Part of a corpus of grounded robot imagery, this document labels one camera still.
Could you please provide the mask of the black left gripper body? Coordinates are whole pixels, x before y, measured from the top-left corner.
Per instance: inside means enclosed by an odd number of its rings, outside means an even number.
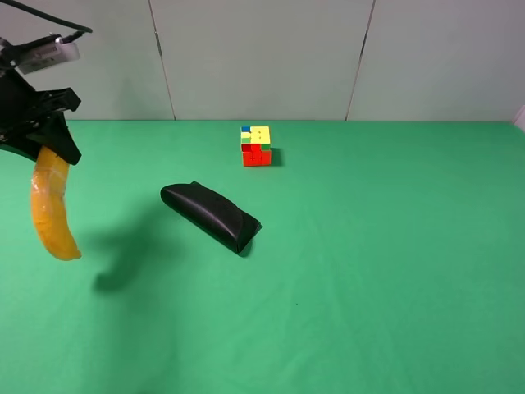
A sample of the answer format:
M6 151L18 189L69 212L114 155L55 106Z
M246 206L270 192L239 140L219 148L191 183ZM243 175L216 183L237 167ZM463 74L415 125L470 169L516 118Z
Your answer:
M1 141L16 138L42 142L39 133L43 90L35 89L16 70L1 69Z

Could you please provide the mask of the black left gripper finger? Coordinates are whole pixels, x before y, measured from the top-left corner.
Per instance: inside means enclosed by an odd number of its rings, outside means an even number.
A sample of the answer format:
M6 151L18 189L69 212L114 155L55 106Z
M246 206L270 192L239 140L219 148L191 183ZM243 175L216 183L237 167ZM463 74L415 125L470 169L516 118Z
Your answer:
M42 122L60 116L66 111L75 112L80 103L80 97L72 88L54 90L32 89L30 121Z
M1 150L36 161L41 148L52 150L70 165L76 165L81 152L73 140L64 117L24 123L1 129Z

